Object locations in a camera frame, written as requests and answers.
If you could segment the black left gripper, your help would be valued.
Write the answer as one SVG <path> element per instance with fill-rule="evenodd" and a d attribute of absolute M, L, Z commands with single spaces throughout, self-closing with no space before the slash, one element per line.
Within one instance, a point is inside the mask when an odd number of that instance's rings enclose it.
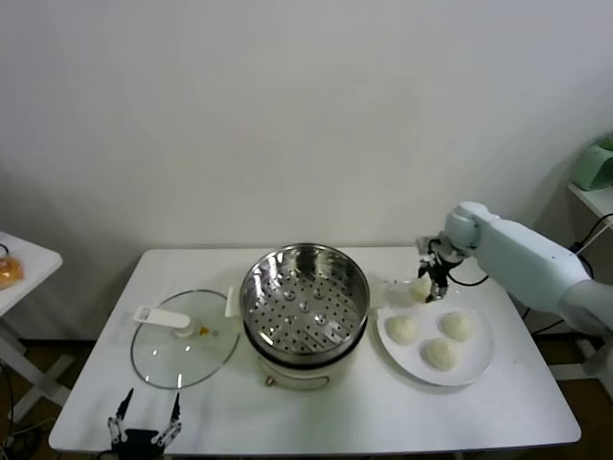
<path fill-rule="evenodd" d="M 112 441 L 112 452 L 121 460 L 158 460 L 164 456 L 164 448 L 180 433 L 180 394 L 175 395 L 170 421 L 161 432 L 148 429 L 129 428 L 125 430 L 125 414 L 133 396 L 131 388 L 120 403 L 114 415 L 108 418 L 107 427 Z"/>

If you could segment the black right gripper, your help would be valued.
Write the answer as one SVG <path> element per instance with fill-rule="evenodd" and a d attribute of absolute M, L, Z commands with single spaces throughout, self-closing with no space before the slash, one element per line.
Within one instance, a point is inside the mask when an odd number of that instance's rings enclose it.
<path fill-rule="evenodd" d="M 468 258 L 468 254 L 448 241 L 427 241 L 424 251 L 423 259 L 420 259 L 418 278 L 429 276 L 431 288 L 425 302 L 432 303 L 445 297 L 448 290 L 447 276 L 453 268 Z"/>

